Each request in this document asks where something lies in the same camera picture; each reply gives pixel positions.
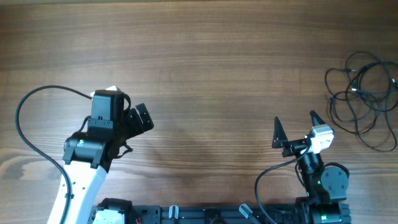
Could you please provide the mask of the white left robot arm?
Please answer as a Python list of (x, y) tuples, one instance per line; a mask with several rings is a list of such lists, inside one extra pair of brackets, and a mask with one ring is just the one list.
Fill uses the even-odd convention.
[(49, 223), (87, 223), (91, 208), (114, 159), (132, 148), (127, 140), (154, 127), (141, 103), (131, 106), (124, 92), (112, 87), (91, 94), (91, 115), (87, 130), (73, 133), (64, 143), (64, 170)]

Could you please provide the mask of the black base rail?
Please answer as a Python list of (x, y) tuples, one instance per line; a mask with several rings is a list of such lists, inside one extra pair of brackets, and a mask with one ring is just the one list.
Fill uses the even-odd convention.
[(238, 207), (161, 207), (106, 198), (92, 207), (87, 223), (352, 223), (349, 206), (342, 203), (268, 204), (264, 208), (270, 218), (259, 207), (246, 204)]

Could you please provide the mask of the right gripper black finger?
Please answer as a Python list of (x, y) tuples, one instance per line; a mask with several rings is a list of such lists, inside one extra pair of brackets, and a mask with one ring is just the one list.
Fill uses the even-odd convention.
[(310, 116), (312, 120), (312, 126), (320, 126), (326, 124), (326, 122), (324, 122), (324, 120), (322, 120), (321, 117), (319, 117), (319, 115), (314, 110), (310, 111)]
[(274, 118), (274, 135), (272, 138), (272, 148), (278, 149), (285, 147), (288, 144), (288, 138), (285, 134), (280, 119), (276, 116)]

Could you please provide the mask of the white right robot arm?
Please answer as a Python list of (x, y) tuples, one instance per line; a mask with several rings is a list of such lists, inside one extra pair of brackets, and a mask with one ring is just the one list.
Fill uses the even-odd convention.
[(279, 118), (274, 118), (272, 147), (294, 156), (296, 174), (306, 190), (293, 204), (271, 206), (276, 223), (351, 223), (347, 198), (349, 170), (336, 162), (324, 163), (320, 152), (330, 147), (334, 130), (312, 110), (312, 128), (303, 139), (289, 141)]

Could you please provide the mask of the black USB cable long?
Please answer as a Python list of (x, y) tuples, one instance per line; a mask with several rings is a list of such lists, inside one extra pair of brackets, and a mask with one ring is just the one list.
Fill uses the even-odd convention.
[[(394, 134), (389, 113), (397, 108), (397, 62), (381, 60), (371, 52), (356, 51), (346, 58), (342, 68), (326, 71), (326, 86), (330, 72), (342, 73), (348, 79), (345, 90), (333, 92), (327, 88), (330, 94), (329, 115), (337, 126), (353, 123), (352, 131), (343, 130), (361, 137), (370, 132), (378, 118), (383, 116), (388, 131)], [(335, 101), (347, 104), (351, 119), (338, 116)]]

